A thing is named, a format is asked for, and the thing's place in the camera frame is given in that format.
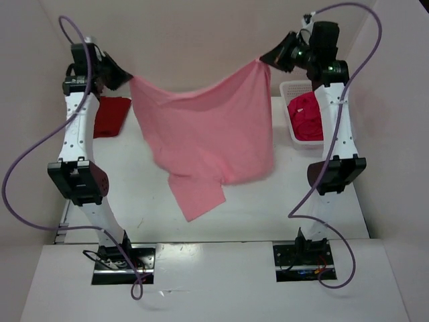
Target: plastic basket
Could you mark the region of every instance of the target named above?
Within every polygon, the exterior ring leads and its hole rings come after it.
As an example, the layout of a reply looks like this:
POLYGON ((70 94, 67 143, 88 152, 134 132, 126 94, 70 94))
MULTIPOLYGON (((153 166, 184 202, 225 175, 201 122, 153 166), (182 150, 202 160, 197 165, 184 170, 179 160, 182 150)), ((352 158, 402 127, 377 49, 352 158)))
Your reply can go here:
POLYGON ((296 138, 292 124, 290 122, 290 115, 288 105, 292 99, 302 94, 312 91, 311 81, 309 80, 291 80, 280 84, 280 93, 284 100, 284 113, 286 115, 286 122, 288 123, 290 136, 294 148, 297 150, 303 149, 321 149, 323 148, 323 141, 300 141, 296 138))

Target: red cloth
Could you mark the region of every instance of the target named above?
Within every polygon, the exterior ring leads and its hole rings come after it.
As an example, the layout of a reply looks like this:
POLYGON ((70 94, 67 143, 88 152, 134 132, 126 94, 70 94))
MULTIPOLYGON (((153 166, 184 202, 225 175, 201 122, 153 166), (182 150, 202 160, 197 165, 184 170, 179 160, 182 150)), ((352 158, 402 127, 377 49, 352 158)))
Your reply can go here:
POLYGON ((131 99, 123 97, 101 97, 100 107, 95 115, 94 139, 111 138, 121 131, 131 106, 131 99))
POLYGON ((292 99, 288 111, 297 140, 323 141, 322 118, 314 92, 292 99))

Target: corner wall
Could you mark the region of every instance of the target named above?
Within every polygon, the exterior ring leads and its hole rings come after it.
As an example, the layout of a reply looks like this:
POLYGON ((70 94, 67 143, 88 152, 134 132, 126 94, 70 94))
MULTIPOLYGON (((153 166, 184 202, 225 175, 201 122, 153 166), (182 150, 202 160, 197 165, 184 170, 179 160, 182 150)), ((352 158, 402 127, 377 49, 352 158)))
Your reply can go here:
MULTIPOLYGON (((69 15, 94 35, 127 72, 170 91, 209 86, 277 46, 301 28, 305 13, 338 0, 40 0, 52 21, 69 15)), ((372 5, 374 0, 358 0, 372 5)), ((365 12, 343 8, 317 19, 340 24, 339 57, 344 59, 365 12)), ((305 79, 295 69, 272 73, 279 95, 282 81, 305 79)))
MULTIPOLYGON (((378 0, 383 39, 351 86, 351 117, 368 168, 355 188, 371 236, 385 244, 413 322, 429 317, 429 14, 418 0, 378 0)), ((372 49, 368 17, 347 59, 372 49)))
MULTIPOLYGON (((70 54, 43 8, 33 0, 0 3, 0 176, 26 148, 65 118, 61 84, 70 54)), ((64 200, 46 174, 61 135, 30 154, 8 185, 12 205, 25 218, 57 225, 64 200)), ((42 245, 50 234, 28 228, 0 203, 1 320, 19 321, 42 245)))

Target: cable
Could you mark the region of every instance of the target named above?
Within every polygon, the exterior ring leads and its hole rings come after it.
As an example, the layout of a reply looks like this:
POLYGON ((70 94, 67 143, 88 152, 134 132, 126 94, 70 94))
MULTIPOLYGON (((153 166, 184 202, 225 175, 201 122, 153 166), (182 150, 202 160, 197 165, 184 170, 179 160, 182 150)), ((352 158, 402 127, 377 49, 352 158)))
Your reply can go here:
POLYGON ((68 65, 67 70, 66 70, 66 76, 70 76, 72 74, 73 68, 74 68, 73 63, 68 65))
POLYGON ((308 34, 311 36, 311 32, 310 32, 310 30, 308 30, 308 29, 305 29, 305 28, 300 29, 300 34, 301 34, 302 32, 308 32, 308 34))
POLYGON ((93 262, 100 264, 101 266, 103 266, 104 268, 107 268, 108 270, 113 270, 109 265, 103 263, 103 261, 101 260, 101 256, 99 253, 97 252, 93 252, 92 250, 83 250, 82 254, 84 254, 87 258, 89 258, 90 260, 92 260, 93 262))
POLYGON ((141 276, 139 274, 139 272, 137 271, 137 268, 133 265, 133 263, 131 263, 130 258, 128 257, 128 255, 125 253, 125 251, 122 249, 121 245, 119 245, 119 243, 115 240, 115 238, 113 238, 113 236, 106 230, 104 230, 102 227, 97 227, 97 226, 77 226, 77 227, 45 227, 45 226, 41 226, 41 225, 37 225, 35 223, 32 223, 30 221, 28 221, 27 219, 24 219, 23 217, 21 217, 11 206, 8 198, 7 198, 7 183, 9 181, 9 178, 13 172, 13 170, 16 168, 16 166, 32 151, 34 151, 38 146, 40 146, 41 144, 43 144, 44 142, 46 142, 48 139, 50 139, 52 136, 56 135, 59 131, 61 131, 62 129, 64 129, 69 123, 73 122, 73 120, 76 118, 76 116, 78 115, 79 111, 82 109, 83 105, 85 104, 86 98, 88 96, 88 94, 90 93, 90 83, 91 83, 91 78, 93 75, 93 71, 91 69, 91 63, 90 63, 90 56, 89 56, 89 51, 88 51, 88 46, 85 43, 85 39, 82 35, 82 32, 79 30, 79 28, 77 27, 77 25, 69 18, 66 17, 65 15, 61 15, 58 18, 58 23, 60 24, 61 30, 64 33, 64 35, 66 36, 66 38, 68 39, 68 41, 72 44, 72 40, 70 39, 70 37, 68 36, 68 34, 66 33, 64 26, 62 25, 62 20, 66 20, 72 27, 73 29, 76 31, 76 33, 79 36, 80 41, 83 44, 83 48, 85 51, 85 56, 86 56, 86 61, 87 61, 87 66, 88 66, 88 70, 87 70, 87 75, 86 75, 86 79, 88 80, 86 82, 86 86, 85 86, 85 90, 84 90, 84 95, 82 100, 80 101, 80 103, 78 104, 78 107, 76 108, 76 113, 71 115, 68 120, 63 123, 61 126, 57 127, 54 131, 52 131, 51 133, 49 133, 48 135, 46 135, 44 138, 42 138, 40 141, 36 142, 34 145, 30 146, 26 151, 24 151, 20 156, 18 156, 16 158, 15 161, 12 162, 11 166, 9 167, 9 169, 7 169, 6 173, 5 173, 5 177, 3 178, 3 183, 1 185, 1 197, 3 199, 3 202, 5 203, 6 209, 20 222, 24 223, 27 226, 30 226, 32 228, 36 228, 39 230, 44 230, 44 231, 69 231, 69 230, 80 230, 80 229, 93 229, 93 230, 98 230, 98 231, 102 231, 117 247, 117 249, 119 250, 119 252, 121 253, 121 255, 124 257, 125 261, 128 263, 129 267, 131 267, 134 271, 134 274, 137 277, 137 280, 134 282, 133 286, 131 287, 131 297, 134 300, 139 300, 143 297, 143 282, 142 282, 142 278, 144 278, 145 276, 147 276, 148 274, 143 274, 143 276, 141 276), (140 293, 138 296, 134 295, 134 288, 135 285, 139 285, 140 288, 140 293))
MULTIPOLYGON (((347 84, 345 85, 344 89, 343 89, 343 93, 341 94, 341 98, 340 98, 340 102, 344 101, 344 98, 346 96, 346 92, 348 91, 350 84, 353 82, 353 80, 355 79, 355 77, 360 73, 360 71, 363 69, 363 67, 365 67, 365 65, 368 63, 368 61, 372 58, 372 56, 374 55, 375 51, 378 49, 378 46, 380 45, 380 41, 381 41, 381 35, 383 33, 383 28, 381 26, 381 21, 380 18, 378 17, 378 15, 374 12, 374 10, 372 10, 370 7, 363 5, 362 3, 357 3, 357 2, 344 2, 344 3, 337 3, 336 5, 330 5, 328 7, 325 7, 321 10, 316 11, 316 15, 318 15, 319 13, 337 8, 337 7, 344 7, 344 6, 352 6, 352 7, 360 7, 366 11, 369 12, 369 14, 371 14, 374 19, 375 22, 377 23, 377 27, 378 27, 378 37, 377 37, 377 41, 375 42, 375 45, 372 49, 372 51, 369 53, 368 57, 363 61, 363 63, 357 68, 357 70, 351 75, 349 81, 347 82, 347 84)), ((353 250, 350 247, 350 244, 348 243, 348 241, 345 239, 345 237, 338 231, 336 230, 333 226, 329 225, 328 223, 324 222, 323 220, 317 218, 317 217, 313 217, 313 216, 307 216, 307 215, 295 215, 295 213, 298 211, 298 209, 308 200, 308 198, 310 198, 310 195, 316 190, 317 186, 319 185, 320 181, 322 180, 322 177, 326 171, 326 169, 328 168, 328 163, 330 161, 330 157, 332 156, 332 151, 334 150, 334 146, 335 146, 335 142, 336 142, 336 136, 338 135, 339 132, 339 128, 340 128, 340 121, 341 121, 341 113, 343 112, 343 104, 340 103, 339 104, 339 110, 338 110, 338 117, 336 119, 336 124, 335 124, 335 130, 334 130, 334 135, 332 136, 332 142, 330 144, 330 148, 328 151, 328 154, 326 156, 326 160, 323 163, 323 167, 322 170, 320 171, 316 181, 314 182, 313 186, 311 187, 311 189, 308 191, 308 193, 304 196, 304 198, 295 206, 295 208, 292 209, 292 211, 289 213, 288 218, 302 218, 302 219, 311 219, 314 221, 317 221, 319 223, 321 223, 322 225, 328 227, 330 230, 332 230, 333 232, 335 232, 340 239, 344 242, 344 244, 346 245, 347 249, 350 252, 350 256, 353 262, 353 268, 352 268, 352 272, 349 276, 349 278, 343 282, 340 285, 327 285, 325 283, 323 283, 323 281, 321 280, 321 277, 324 273, 328 272, 331 269, 326 269, 323 270, 323 272, 319 273, 317 278, 319 283, 321 283, 321 285, 327 287, 327 288, 331 288, 331 289, 337 289, 337 288, 342 288, 346 285, 348 285, 348 283, 350 283, 353 279, 353 277, 355 276, 356 273, 356 258, 355 255, 353 253, 353 250)))
POLYGON ((103 52, 101 51, 100 47, 97 46, 97 44, 94 44, 94 47, 99 51, 100 57, 104 56, 103 52))
POLYGON ((286 273, 286 272, 289 272, 294 266, 295 266, 295 264, 296 264, 296 262, 298 261, 298 258, 299 258, 300 256, 299 256, 299 254, 298 254, 298 252, 296 252, 296 254, 295 254, 295 257, 294 257, 294 260, 292 260, 292 264, 290 264, 290 266, 288 267, 288 268, 286 268, 285 270, 279 265, 279 267, 280 267, 280 272, 282 272, 282 273, 286 273))
POLYGON ((326 267, 328 266, 328 263, 326 262, 326 260, 324 259, 324 257, 322 255, 319 255, 319 258, 322 260, 323 262, 323 267, 322 270, 326 270, 326 267))

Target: pink t-shirt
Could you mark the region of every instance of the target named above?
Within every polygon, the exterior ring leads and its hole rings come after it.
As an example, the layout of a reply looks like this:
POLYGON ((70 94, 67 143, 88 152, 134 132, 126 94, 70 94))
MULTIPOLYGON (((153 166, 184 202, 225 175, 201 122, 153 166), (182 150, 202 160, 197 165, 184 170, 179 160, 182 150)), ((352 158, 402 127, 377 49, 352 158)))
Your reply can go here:
POLYGON ((130 81, 135 116, 186 220, 225 202, 222 184, 273 168, 270 71, 255 60, 214 86, 187 93, 130 81))

